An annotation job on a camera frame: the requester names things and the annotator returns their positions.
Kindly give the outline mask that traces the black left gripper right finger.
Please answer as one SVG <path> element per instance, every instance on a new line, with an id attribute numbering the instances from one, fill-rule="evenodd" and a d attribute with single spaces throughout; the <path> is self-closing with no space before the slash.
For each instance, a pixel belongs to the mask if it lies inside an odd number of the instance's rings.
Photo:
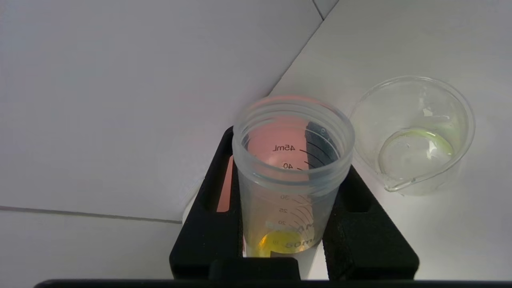
<path id="1" fill-rule="evenodd" d="M 322 238 L 329 280 L 412 280 L 418 255 L 351 167 Z"/>

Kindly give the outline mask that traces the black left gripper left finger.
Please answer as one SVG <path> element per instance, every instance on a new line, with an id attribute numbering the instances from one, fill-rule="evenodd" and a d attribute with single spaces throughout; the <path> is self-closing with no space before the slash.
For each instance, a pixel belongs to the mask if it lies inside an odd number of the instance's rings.
<path id="1" fill-rule="evenodd" d="M 232 157 L 233 129 L 220 140 L 210 167 L 169 256 L 175 279 L 208 279 L 217 260 L 241 258 L 241 197 Z"/>

